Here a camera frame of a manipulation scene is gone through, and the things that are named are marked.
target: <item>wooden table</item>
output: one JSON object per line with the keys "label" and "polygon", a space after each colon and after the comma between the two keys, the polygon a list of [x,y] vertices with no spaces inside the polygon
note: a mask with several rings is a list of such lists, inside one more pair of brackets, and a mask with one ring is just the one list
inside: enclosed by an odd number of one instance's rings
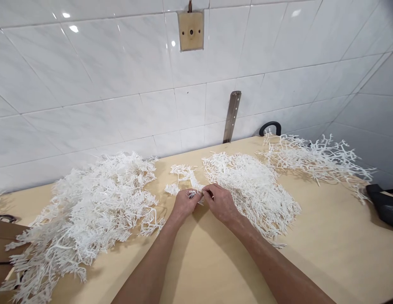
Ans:
{"label": "wooden table", "polygon": [[[174,164],[200,166],[210,151],[254,155],[263,139],[251,137],[229,144],[183,153],[159,160],[157,180],[147,185],[160,200],[159,211],[171,212],[174,197],[164,193],[176,181]],[[336,303],[379,304],[393,298],[393,229],[381,222],[370,206],[363,206],[344,185],[320,183],[293,172],[279,183],[302,207],[281,250]],[[7,197],[6,213],[34,220],[51,198],[51,185],[27,189]],[[57,285],[52,304],[109,304],[143,258],[154,237],[118,243],[88,267],[88,282],[65,276]],[[198,206],[175,240],[168,263],[161,303],[276,303],[265,280],[238,239],[217,221],[206,206]]]}

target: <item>electrical outlet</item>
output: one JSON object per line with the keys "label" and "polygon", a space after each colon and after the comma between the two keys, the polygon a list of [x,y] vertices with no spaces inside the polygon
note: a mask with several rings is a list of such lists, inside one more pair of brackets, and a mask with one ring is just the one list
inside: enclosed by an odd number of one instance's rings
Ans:
{"label": "electrical outlet", "polygon": [[203,49],[203,12],[181,13],[178,21],[181,51]]}

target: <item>black handle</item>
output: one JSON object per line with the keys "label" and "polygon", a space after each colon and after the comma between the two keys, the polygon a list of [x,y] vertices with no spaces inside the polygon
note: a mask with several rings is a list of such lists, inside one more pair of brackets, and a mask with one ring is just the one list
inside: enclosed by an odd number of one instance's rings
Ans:
{"label": "black handle", "polygon": [[276,127],[276,134],[278,136],[281,136],[281,124],[279,122],[267,122],[265,125],[263,125],[260,129],[260,136],[264,136],[264,131],[267,127],[270,125],[273,125]]}

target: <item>metal bracket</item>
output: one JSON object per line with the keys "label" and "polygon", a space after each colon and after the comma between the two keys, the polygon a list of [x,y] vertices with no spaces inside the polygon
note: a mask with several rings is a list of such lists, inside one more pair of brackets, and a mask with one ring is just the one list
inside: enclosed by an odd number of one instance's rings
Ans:
{"label": "metal bracket", "polygon": [[225,134],[223,135],[223,143],[231,141],[233,136],[234,124],[236,123],[237,111],[239,109],[241,99],[241,91],[233,91],[230,94],[229,110],[227,111]]}

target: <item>pile of white branches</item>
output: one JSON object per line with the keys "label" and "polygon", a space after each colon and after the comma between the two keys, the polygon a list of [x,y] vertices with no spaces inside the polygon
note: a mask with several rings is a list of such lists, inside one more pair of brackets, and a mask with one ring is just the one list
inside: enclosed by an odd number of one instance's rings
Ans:
{"label": "pile of white branches", "polygon": [[229,190],[238,211],[269,240],[274,247],[277,235],[286,234],[287,227],[300,213],[299,204],[276,183],[278,174],[272,166],[246,154],[225,152],[203,158],[205,175],[210,183]]}
{"label": "pile of white branches", "polygon": [[[187,165],[173,165],[171,166],[170,173],[178,175],[178,182],[172,185],[166,185],[165,192],[171,195],[177,195],[179,192],[179,182],[189,180],[191,182],[192,188],[196,191],[202,191],[204,185],[201,185],[195,177],[193,167]],[[190,198],[196,194],[195,191],[190,191]]]}
{"label": "pile of white branches", "polygon": [[159,231],[164,220],[157,220],[153,208],[158,201],[143,190],[156,178],[156,161],[120,153],[59,180],[52,204],[17,237],[18,242],[7,246],[9,250],[30,243],[21,255],[12,256],[17,278],[4,282],[0,290],[19,287],[15,301],[48,303],[60,276],[72,273],[85,282],[81,263],[91,265],[116,241],[126,241],[138,221],[140,235]]}
{"label": "pile of white branches", "polygon": [[333,142],[332,135],[314,143],[295,135],[281,135],[279,140],[273,142],[273,137],[264,138],[263,146],[268,147],[268,152],[257,152],[267,159],[268,163],[281,170],[301,170],[311,178],[329,182],[345,182],[353,191],[361,203],[367,197],[361,192],[364,181],[372,180],[375,169],[364,169],[355,163],[360,159],[354,150],[348,150],[349,145],[345,141]]}

